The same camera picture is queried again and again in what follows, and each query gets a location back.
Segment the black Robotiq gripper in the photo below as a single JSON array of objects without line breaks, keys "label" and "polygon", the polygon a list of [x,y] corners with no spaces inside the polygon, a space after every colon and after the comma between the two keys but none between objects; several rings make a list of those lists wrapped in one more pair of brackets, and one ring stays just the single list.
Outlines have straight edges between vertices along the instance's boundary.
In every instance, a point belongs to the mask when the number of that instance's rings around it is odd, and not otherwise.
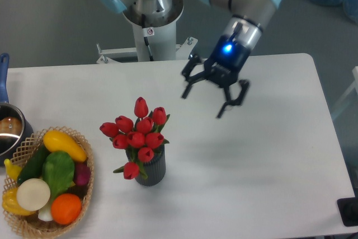
[{"label": "black Robotiq gripper", "polygon": [[[249,90],[249,80],[240,79],[238,81],[238,75],[250,53],[251,50],[241,43],[231,40],[227,35],[222,35],[206,61],[203,62],[198,54],[190,55],[189,61],[181,72],[187,82],[182,98],[188,97],[193,84],[207,79],[224,90],[226,101],[219,110],[217,119],[223,116],[227,106],[241,106]],[[191,75],[191,72],[199,64],[204,64],[204,69]],[[229,86],[237,81],[241,91],[236,99],[232,99]]]}]

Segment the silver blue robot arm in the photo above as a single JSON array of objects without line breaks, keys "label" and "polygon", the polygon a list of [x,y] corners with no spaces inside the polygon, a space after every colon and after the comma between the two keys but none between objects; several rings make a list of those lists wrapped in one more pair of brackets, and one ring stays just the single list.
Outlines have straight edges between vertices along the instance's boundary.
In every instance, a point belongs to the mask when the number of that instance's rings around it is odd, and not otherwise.
[{"label": "silver blue robot arm", "polygon": [[[195,83],[206,80],[224,91],[224,106],[239,106],[249,89],[249,81],[240,79],[239,73],[282,0],[200,1],[228,10],[232,16],[208,59],[202,60],[197,54],[189,57],[182,70],[187,82],[183,97]],[[131,23],[139,61],[175,59],[176,22],[183,12],[183,0],[100,2]]]}]

